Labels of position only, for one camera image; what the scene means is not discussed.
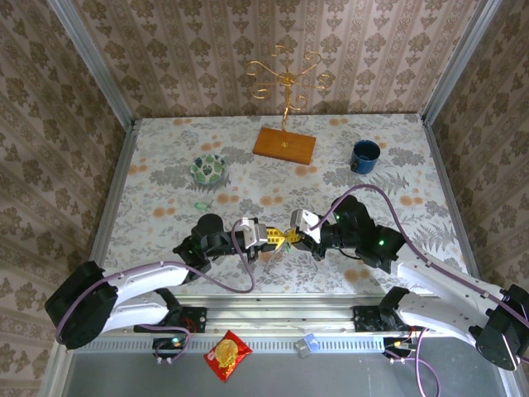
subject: red snack bag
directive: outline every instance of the red snack bag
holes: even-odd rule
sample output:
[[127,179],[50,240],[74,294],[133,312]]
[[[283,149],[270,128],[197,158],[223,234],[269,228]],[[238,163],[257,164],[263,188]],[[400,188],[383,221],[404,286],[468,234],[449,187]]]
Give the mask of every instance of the red snack bag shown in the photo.
[[226,382],[242,359],[250,353],[251,349],[235,333],[228,331],[208,354],[204,354],[204,358],[220,380]]

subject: wooden base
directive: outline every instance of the wooden base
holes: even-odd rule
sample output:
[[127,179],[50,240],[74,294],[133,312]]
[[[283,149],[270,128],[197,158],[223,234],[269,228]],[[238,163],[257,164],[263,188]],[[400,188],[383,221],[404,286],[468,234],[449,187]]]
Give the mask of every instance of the wooden base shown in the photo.
[[284,137],[283,131],[262,127],[254,146],[254,154],[310,165],[316,138],[287,132],[288,145],[283,147]]

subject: wall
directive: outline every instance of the wall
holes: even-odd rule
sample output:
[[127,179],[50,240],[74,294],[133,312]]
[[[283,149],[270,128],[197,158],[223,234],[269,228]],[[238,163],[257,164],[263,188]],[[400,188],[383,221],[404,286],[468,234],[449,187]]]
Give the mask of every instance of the wall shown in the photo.
[[44,1],[0,2],[0,395],[36,395],[44,303],[88,259],[124,131]]
[[505,1],[435,120],[482,276],[529,289],[529,2]]
[[250,95],[249,60],[283,68],[276,44],[323,55],[331,89],[306,112],[418,112],[468,24],[473,0],[74,0],[135,117],[272,114]]

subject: blue mug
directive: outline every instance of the blue mug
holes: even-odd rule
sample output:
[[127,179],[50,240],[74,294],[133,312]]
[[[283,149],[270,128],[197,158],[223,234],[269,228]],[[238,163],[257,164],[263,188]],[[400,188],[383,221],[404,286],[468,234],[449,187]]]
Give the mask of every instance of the blue mug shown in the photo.
[[366,139],[355,143],[353,156],[350,159],[350,170],[358,174],[371,172],[380,157],[380,148],[373,141]]

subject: decorative bowl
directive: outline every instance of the decorative bowl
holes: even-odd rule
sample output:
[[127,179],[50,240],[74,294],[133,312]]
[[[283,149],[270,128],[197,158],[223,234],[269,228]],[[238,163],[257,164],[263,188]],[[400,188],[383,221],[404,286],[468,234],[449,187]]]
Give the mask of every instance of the decorative bowl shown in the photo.
[[215,184],[226,177],[227,168],[219,155],[201,155],[191,164],[191,176],[198,184]]

